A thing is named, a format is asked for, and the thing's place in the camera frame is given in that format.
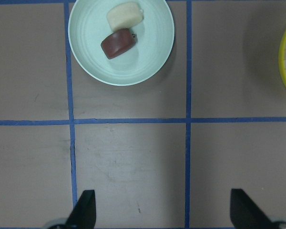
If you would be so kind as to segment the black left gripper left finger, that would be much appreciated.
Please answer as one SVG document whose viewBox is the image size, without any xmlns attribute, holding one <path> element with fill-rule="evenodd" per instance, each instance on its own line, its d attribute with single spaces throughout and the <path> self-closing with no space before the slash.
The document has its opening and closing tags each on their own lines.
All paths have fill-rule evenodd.
<svg viewBox="0 0 286 229">
<path fill-rule="evenodd" d="M 93 229 L 96 224 L 96 200 L 94 190 L 85 190 L 67 218 L 69 229 Z"/>
</svg>

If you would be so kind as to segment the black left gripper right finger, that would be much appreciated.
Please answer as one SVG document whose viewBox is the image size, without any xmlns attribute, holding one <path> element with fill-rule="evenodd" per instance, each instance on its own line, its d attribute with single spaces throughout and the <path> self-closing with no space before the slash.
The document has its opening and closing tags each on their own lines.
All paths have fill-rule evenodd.
<svg viewBox="0 0 286 229">
<path fill-rule="evenodd" d="M 239 188 L 231 189 L 230 220 L 235 229 L 274 228 L 272 221 L 255 202 Z"/>
</svg>

